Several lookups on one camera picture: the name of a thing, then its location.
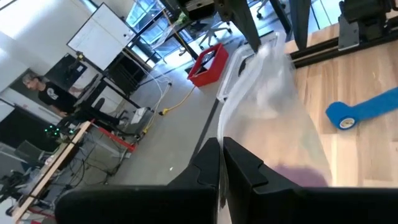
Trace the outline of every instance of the plastic bag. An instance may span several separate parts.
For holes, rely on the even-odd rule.
[[[294,86],[284,54],[285,34],[263,45],[247,64],[221,110],[218,141],[231,137],[265,165],[306,187],[322,187],[331,173],[311,118]]]

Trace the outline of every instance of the window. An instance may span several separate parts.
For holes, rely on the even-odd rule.
[[[149,21],[152,20],[163,8],[163,4],[157,0],[137,0],[127,16],[126,22],[135,31],[140,31]]]
[[[154,24],[152,24],[145,32],[142,33],[141,37],[148,43],[153,44],[169,26],[167,19],[161,17]]]

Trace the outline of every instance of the blue painter's tape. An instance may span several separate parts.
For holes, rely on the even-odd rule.
[[[360,121],[371,119],[398,108],[398,87],[388,90],[355,106],[334,102],[326,109],[326,115],[338,129],[352,128]]]

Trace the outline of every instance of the red bin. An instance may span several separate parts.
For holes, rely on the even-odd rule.
[[[210,68],[207,71],[197,73],[197,71],[201,68],[201,61],[203,57],[212,51],[215,51],[216,53]],[[228,52],[225,50],[222,44],[216,44],[209,49],[206,49],[199,55],[197,61],[189,72],[187,79],[197,87],[216,82],[223,72],[227,59]]]

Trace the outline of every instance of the person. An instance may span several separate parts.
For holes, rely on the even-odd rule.
[[[61,117],[67,117],[69,114],[75,111],[74,104],[77,99],[70,93],[81,92],[81,89],[72,87],[70,92],[67,92],[52,82],[44,82],[40,76],[32,73],[26,74],[22,78],[24,85],[34,91],[38,91],[39,100],[46,105],[49,105]],[[101,126],[105,130],[112,132],[114,128],[112,126],[123,125],[125,121],[114,118],[106,113],[96,110],[93,107],[89,107],[83,110],[76,116],[77,120],[91,121],[95,119],[95,124]]]

